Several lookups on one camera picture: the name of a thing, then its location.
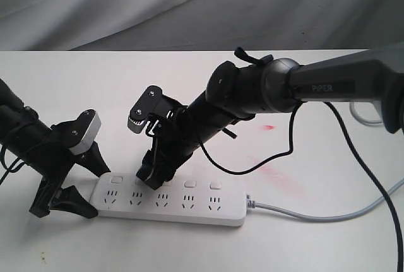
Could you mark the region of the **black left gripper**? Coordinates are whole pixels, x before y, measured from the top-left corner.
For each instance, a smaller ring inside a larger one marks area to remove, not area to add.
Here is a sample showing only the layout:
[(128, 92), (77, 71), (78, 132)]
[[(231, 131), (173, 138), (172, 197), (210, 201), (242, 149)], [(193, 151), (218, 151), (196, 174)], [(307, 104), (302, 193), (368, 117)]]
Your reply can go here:
[[(23, 160), (42, 176), (29, 209), (31, 214), (39, 218), (49, 215), (52, 210), (72, 213), (87, 219), (98, 216), (98, 210), (75, 186), (62, 187), (69, 171), (76, 163), (72, 153), (62, 142), (62, 135), (72, 123), (73, 121), (66, 121), (51, 126), (50, 133), (44, 141), (23, 157)], [(81, 166), (97, 177), (110, 172), (96, 141), (81, 155)]]

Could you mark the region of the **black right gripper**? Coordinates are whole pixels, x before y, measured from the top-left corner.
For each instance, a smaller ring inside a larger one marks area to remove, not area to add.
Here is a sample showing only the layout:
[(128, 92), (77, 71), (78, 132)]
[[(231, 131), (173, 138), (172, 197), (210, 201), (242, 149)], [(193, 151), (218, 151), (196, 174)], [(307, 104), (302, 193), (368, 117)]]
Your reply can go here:
[(157, 190), (173, 179), (177, 169), (205, 142), (205, 105), (165, 105), (149, 115), (146, 130), (153, 143), (141, 162), (137, 178)]

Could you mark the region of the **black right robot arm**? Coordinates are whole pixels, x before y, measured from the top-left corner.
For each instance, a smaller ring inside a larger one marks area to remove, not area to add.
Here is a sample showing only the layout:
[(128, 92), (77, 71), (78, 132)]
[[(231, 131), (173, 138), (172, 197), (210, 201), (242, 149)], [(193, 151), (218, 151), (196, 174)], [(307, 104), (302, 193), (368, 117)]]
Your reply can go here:
[(227, 126), (257, 114), (290, 113), (305, 102), (369, 102), (389, 133), (403, 128), (403, 44), (391, 44), (301, 65), (272, 55), (260, 59), (237, 49), (243, 68), (223, 62), (189, 105), (151, 85), (128, 117), (134, 133), (147, 129), (152, 147), (137, 177), (158, 189), (194, 151)]

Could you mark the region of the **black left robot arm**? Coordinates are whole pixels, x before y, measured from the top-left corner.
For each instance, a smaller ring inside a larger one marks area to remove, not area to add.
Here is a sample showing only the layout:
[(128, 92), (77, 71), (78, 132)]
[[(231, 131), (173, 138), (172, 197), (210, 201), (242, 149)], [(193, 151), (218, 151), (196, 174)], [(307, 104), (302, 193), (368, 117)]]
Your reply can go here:
[(28, 165), (42, 179), (29, 209), (43, 218), (52, 210), (87, 219), (98, 215), (75, 186), (63, 187), (69, 171), (80, 165), (100, 177), (110, 172), (95, 138), (101, 127), (97, 112), (87, 109), (75, 120), (46, 126), (37, 112), (1, 83), (1, 166), (5, 175)]

